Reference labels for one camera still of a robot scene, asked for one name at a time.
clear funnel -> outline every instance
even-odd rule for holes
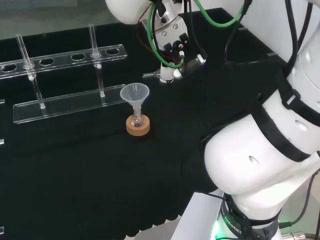
[[[133,107],[131,125],[134,127],[142,127],[145,124],[145,118],[141,113],[141,105],[149,96],[149,93],[149,87],[142,83],[128,84],[120,91],[121,98]]]

black table surface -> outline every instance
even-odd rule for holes
[[[217,22],[230,16],[222,9]],[[104,86],[140,82],[150,95],[142,111],[147,137],[127,134],[128,103],[13,123],[13,104],[35,100],[26,76],[0,80],[0,240],[122,240],[182,215],[194,189],[182,181],[181,163],[215,126],[236,120],[248,100],[275,90],[277,63],[223,67],[231,28],[214,28],[194,14],[207,63],[170,85],[142,79],[159,61],[136,39],[136,27],[96,28],[98,46],[123,44],[128,57],[102,64]],[[87,28],[24,37],[30,57],[90,48]],[[237,32],[229,58],[242,62],[272,52],[249,31]],[[20,59],[15,39],[0,41],[0,62]],[[92,65],[37,75],[44,98],[96,89]]]

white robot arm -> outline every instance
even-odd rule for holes
[[[320,8],[320,0],[308,1]],[[136,24],[151,2],[106,3],[118,20]],[[163,0],[163,4],[168,20],[162,22],[158,17],[157,36],[160,45],[173,44],[187,28],[173,0]],[[184,27],[182,32],[168,30],[170,34],[162,34],[178,20]],[[228,194],[237,208],[232,210],[256,223],[253,239],[282,239],[278,227],[281,208],[320,169],[319,39],[320,24],[300,51],[287,81],[284,79],[289,84],[282,84],[254,113],[225,127],[205,147],[205,166],[214,184]],[[224,237],[240,238],[244,229],[234,219],[232,222],[228,207],[222,203],[219,226]]]
[[[160,81],[171,82],[181,79],[206,62],[205,57],[195,52],[189,41],[188,29],[182,17],[178,16],[182,9],[182,0],[105,0],[111,13],[124,24],[137,24],[149,5],[161,3],[165,11],[155,15],[154,30],[159,50],[171,59],[178,59],[183,52],[184,65],[178,69],[160,66]]]

acrylic test tube rack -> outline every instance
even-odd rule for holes
[[[29,58],[23,38],[16,39],[23,59],[0,63],[0,79],[26,75],[31,82],[36,100],[13,105],[13,122],[35,120],[123,103],[120,91],[125,86],[104,87],[101,62],[120,61],[127,57],[122,44],[97,47],[95,27],[89,24],[91,49]],[[68,95],[43,98],[37,82],[37,73],[93,64],[98,89]]]

green cable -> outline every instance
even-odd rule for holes
[[[151,9],[149,11],[149,16],[148,16],[148,21],[147,21],[147,28],[146,28],[146,32],[147,32],[147,35],[148,35],[148,40],[149,40],[149,43],[150,43],[150,46],[154,52],[154,54],[156,55],[156,57],[164,64],[166,65],[167,67],[171,68],[171,69],[178,69],[181,67],[181,65],[184,63],[184,60],[181,59],[181,62],[180,64],[178,65],[173,65],[169,62],[167,62],[166,60],[164,60],[161,55],[158,53],[154,43],[152,42],[152,38],[151,38],[151,26],[150,26],[150,23],[151,23],[151,19],[152,19],[152,14],[154,12],[154,9],[155,9],[155,6],[156,4],[155,3],[152,3],[152,6],[151,6]]]
[[[232,19],[231,21],[227,22],[227,23],[217,23],[215,21],[213,21],[208,13],[206,12],[206,10],[204,9],[204,7],[201,5],[201,3],[199,2],[199,0],[194,0],[195,4],[198,6],[198,8],[200,9],[201,13],[203,14],[203,16],[205,17],[205,19],[212,24],[213,26],[217,27],[217,28],[226,28],[232,24],[234,24],[236,21],[238,21],[238,19],[241,17],[242,14],[242,10],[244,8],[244,6],[242,5],[240,11],[237,13],[237,15],[234,17],[234,19]]]

